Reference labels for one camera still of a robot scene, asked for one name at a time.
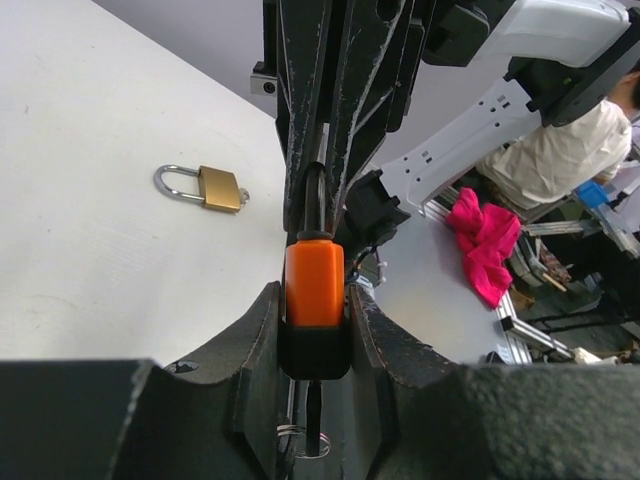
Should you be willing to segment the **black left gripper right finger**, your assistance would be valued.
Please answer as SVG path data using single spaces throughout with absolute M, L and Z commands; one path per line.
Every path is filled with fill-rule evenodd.
M 369 479 L 635 479 L 639 371 L 458 365 L 348 294 L 355 435 Z

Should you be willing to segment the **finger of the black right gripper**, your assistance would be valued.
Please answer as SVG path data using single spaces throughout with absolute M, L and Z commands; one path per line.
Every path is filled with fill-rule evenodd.
M 331 22 L 330 1 L 277 3 L 276 129 L 285 160 L 283 227 L 299 228 L 308 165 L 315 160 L 322 122 L 318 105 Z

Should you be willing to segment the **black-headed key bunch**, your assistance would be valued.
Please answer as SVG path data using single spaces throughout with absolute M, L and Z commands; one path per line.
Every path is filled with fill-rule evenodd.
M 285 421 L 277 426 L 277 458 L 319 460 L 331 451 L 329 437 L 321 431 L 322 384 L 319 380 L 288 379 Z

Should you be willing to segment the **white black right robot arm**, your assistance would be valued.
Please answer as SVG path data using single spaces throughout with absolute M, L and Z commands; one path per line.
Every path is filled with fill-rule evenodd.
M 254 91 L 277 102 L 283 227 L 375 245 L 473 162 L 593 108 L 639 56 L 639 11 L 617 1 L 266 1 Z M 421 63 L 506 73 L 466 112 L 387 166 L 364 167 L 406 115 Z

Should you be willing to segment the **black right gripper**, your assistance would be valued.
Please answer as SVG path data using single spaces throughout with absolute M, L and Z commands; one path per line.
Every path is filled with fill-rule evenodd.
M 277 75 L 277 3 L 263 4 L 264 58 Z M 330 1 L 318 117 L 329 124 L 327 229 L 338 226 L 356 128 L 400 128 L 421 63 L 467 65 L 488 37 L 483 1 Z

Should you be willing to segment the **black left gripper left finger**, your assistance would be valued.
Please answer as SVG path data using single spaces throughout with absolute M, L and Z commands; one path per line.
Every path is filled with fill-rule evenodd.
M 151 360 L 1 366 L 5 479 L 272 479 L 280 286 L 167 367 Z

